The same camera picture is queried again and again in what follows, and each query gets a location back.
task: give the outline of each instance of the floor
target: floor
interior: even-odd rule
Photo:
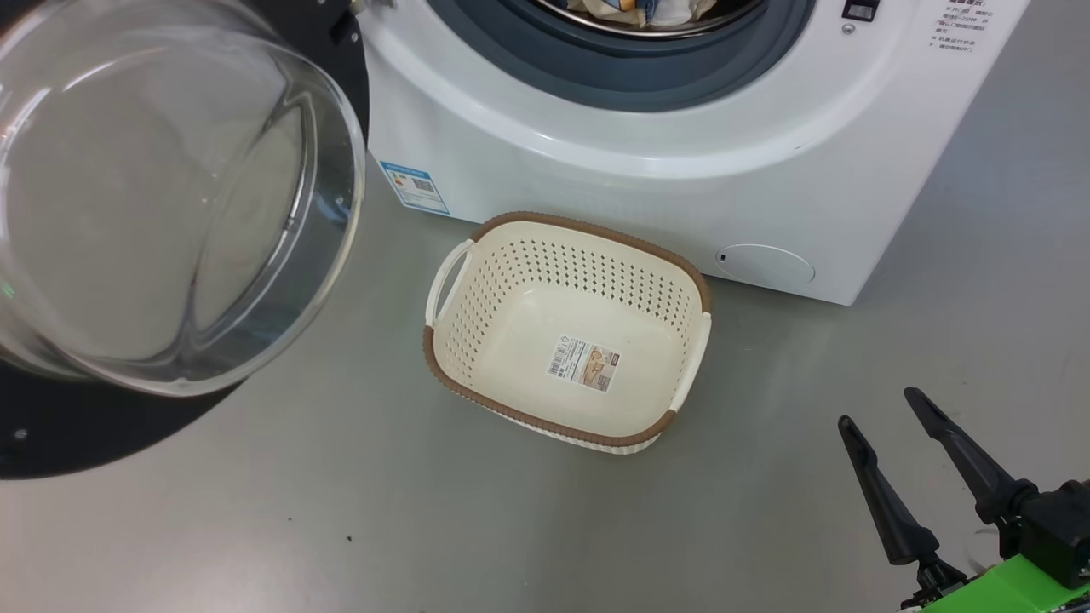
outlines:
[[[895,611],[915,570],[886,565],[841,413],[941,554],[990,562],[901,389],[1043,489],[1090,476],[1087,23],[1031,5],[856,305],[714,283],[689,401],[631,457],[432,377],[422,305],[471,226],[372,180],[361,249],[282,358],[145,453],[0,484],[0,611]]]

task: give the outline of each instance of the white basket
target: white basket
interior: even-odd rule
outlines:
[[[511,213],[443,263],[424,350],[440,382],[502,417],[632,454],[658,438],[689,393],[711,332],[708,296],[697,268],[664,249],[581,221]]]

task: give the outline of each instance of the product label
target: product label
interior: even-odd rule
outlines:
[[[613,349],[562,335],[553,352],[548,374],[605,393],[609,392],[618,363],[620,353]]]
[[[416,170],[396,164],[380,163],[386,177],[398,192],[401,203],[411,208],[420,208],[440,215],[450,215],[447,205],[439,195],[439,190],[435,189],[435,181],[432,176],[423,170]]]
[[[940,7],[928,47],[952,53],[969,55],[984,39],[996,0],[946,0]]]

